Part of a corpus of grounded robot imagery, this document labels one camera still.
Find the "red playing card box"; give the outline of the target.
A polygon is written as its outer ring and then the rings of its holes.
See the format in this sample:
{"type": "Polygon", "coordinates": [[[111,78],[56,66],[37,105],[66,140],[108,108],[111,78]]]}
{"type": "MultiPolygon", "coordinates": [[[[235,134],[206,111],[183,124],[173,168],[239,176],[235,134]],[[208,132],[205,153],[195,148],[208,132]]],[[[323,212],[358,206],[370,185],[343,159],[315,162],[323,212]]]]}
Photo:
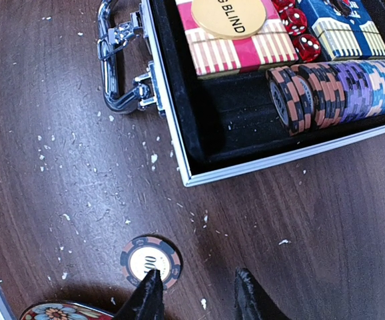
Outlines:
{"type": "Polygon", "coordinates": [[[199,79],[210,79],[292,65],[298,54],[272,1],[261,0],[267,18],[261,30],[245,39],[222,39],[198,26],[192,1],[177,1],[177,8],[199,79]]]}

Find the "yellow big blind button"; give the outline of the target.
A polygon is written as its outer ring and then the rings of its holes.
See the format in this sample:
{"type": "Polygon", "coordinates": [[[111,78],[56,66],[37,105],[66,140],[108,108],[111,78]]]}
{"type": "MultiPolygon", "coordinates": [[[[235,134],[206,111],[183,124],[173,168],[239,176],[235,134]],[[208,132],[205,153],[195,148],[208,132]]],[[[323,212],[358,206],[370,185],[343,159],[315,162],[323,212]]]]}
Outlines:
{"type": "Polygon", "coordinates": [[[195,0],[191,14],[199,27],[222,39],[245,39],[258,33],[267,18],[260,0],[195,0]]]}

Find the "aluminium poker case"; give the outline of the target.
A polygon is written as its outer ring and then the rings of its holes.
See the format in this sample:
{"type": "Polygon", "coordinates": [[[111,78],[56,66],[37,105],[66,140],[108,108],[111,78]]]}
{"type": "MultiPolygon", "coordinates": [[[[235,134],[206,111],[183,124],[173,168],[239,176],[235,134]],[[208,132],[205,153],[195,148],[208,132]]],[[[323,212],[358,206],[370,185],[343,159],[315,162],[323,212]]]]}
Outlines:
{"type": "MultiPolygon", "coordinates": [[[[132,113],[155,104],[168,121],[183,183],[200,185],[280,165],[385,133],[385,114],[295,136],[283,127],[266,71],[199,79],[177,1],[142,1],[129,21],[111,24],[111,1],[98,11],[104,98],[132,113]]],[[[385,1],[361,1],[385,43],[385,1]]],[[[308,63],[326,61],[322,54],[308,63]]],[[[298,56],[293,65],[306,64],[298,56]]]]}

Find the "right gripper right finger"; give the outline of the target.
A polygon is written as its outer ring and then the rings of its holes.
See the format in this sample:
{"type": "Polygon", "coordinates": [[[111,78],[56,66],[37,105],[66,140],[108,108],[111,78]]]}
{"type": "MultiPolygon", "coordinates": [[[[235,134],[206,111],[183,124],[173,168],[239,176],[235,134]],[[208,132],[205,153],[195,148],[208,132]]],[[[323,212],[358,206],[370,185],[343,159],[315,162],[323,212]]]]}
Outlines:
{"type": "Polygon", "coordinates": [[[247,268],[237,269],[234,280],[235,319],[289,320],[247,268]]]}

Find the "red translucent die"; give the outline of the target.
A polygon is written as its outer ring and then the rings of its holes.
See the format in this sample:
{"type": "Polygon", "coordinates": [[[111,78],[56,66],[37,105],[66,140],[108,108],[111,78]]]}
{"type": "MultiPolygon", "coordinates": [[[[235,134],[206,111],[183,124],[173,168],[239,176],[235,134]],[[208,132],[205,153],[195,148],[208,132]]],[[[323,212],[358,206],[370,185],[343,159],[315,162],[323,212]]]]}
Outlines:
{"type": "Polygon", "coordinates": [[[303,11],[290,7],[281,13],[280,18],[289,35],[297,36],[306,31],[308,21],[303,11]]]}
{"type": "Polygon", "coordinates": [[[272,3],[279,14],[296,5],[295,0],[272,0],[272,3]]]}
{"type": "Polygon", "coordinates": [[[292,44],[304,63],[315,61],[321,54],[321,46],[318,39],[309,33],[296,36],[292,44]]]}

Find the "black orange poker chip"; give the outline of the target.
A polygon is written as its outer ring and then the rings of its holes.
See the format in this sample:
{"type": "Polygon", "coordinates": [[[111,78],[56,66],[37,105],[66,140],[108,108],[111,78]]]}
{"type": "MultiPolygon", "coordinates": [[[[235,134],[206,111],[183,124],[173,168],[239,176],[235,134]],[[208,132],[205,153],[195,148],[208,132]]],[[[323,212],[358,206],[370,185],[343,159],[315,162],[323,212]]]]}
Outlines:
{"type": "Polygon", "coordinates": [[[135,287],[150,270],[159,270],[163,288],[170,289],[183,270],[180,251],[169,240],[154,235],[143,235],[129,241],[120,257],[125,279],[135,287]]]}

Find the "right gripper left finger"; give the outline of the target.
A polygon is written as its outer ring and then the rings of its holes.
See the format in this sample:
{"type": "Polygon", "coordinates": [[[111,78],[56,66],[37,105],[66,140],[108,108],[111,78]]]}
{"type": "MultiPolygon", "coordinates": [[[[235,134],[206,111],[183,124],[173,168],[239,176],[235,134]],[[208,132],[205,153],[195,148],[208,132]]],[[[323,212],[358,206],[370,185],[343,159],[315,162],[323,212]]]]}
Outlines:
{"type": "Polygon", "coordinates": [[[163,282],[160,271],[151,269],[113,319],[164,319],[163,282]]]}

